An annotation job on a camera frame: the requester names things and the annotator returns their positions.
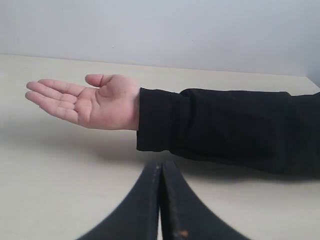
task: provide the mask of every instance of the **finger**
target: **finger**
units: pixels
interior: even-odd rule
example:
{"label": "finger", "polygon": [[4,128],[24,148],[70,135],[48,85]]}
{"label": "finger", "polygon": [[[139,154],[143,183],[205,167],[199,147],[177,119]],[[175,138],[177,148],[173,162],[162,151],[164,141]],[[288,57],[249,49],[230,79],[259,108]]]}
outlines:
{"label": "finger", "polygon": [[73,96],[71,94],[63,94],[63,93],[61,93],[53,88],[50,88],[46,85],[43,85],[37,81],[28,82],[26,87],[29,90],[32,90],[32,91],[37,92],[45,97],[52,98],[55,100],[70,102],[72,104],[74,104],[77,101],[76,96]]}
{"label": "finger", "polygon": [[84,86],[53,79],[41,79],[38,82],[51,89],[57,90],[62,94],[71,94],[76,97],[78,97],[80,93],[85,89]]}
{"label": "finger", "polygon": [[85,76],[85,81],[91,86],[101,88],[106,85],[113,78],[113,75],[105,74],[89,74]]}
{"label": "finger", "polygon": [[66,120],[73,124],[79,124],[78,113],[74,110],[75,105],[66,101],[58,101],[46,96],[41,95],[35,91],[29,91],[25,94],[25,97],[37,104],[46,113],[57,117],[59,119]]}

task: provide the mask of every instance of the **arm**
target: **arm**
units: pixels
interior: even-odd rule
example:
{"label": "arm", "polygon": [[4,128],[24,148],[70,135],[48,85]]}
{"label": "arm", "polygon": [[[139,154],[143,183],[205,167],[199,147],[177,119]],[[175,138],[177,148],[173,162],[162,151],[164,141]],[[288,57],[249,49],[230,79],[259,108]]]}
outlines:
{"label": "arm", "polygon": [[320,172],[320,95],[140,90],[137,149],[272,173]]}

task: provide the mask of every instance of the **table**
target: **table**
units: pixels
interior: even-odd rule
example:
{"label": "table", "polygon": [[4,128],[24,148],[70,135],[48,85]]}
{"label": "table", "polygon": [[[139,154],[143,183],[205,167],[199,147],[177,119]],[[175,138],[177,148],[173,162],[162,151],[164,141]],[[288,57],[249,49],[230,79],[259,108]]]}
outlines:
{"label": "table", "polygon": [[176,161],[201,200],[247,237],[320,239],[319,181],[138,152],[134,131],[85,129],[24,98],[29,81],[85,84],[90,73],[125,74],[174,92],[319,91],[306,77],[0,55],[0,239],[74,240],[120,203],[147,161],[163,158]]}

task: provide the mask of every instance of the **black fabric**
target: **black fabric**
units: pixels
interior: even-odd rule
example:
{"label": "black fabric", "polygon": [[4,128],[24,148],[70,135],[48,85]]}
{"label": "black fabric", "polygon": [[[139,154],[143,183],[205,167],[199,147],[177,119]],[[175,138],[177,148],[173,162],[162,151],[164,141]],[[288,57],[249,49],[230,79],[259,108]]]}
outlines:
{"label": "black fabric", "polygon": [[140,91],[137,150],[276,174],[320,174],[320,93]]}
{"label": "black fabric", "polygon": [[212,213],[172,161],[150,161],[122,203],[78,240],[248,240]]}

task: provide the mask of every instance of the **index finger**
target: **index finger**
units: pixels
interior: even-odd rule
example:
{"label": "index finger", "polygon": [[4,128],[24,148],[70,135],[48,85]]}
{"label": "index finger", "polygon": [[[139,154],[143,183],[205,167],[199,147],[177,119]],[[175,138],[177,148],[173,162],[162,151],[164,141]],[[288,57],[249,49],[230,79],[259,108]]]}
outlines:
{"label": "index finger", "polygon": [[38,82],[45,85],[46,87],[59,91],[62,94],[71,94],[76,97],[78,97],[80,93],[86,88],[81,85],[53,79],[41,79]]}

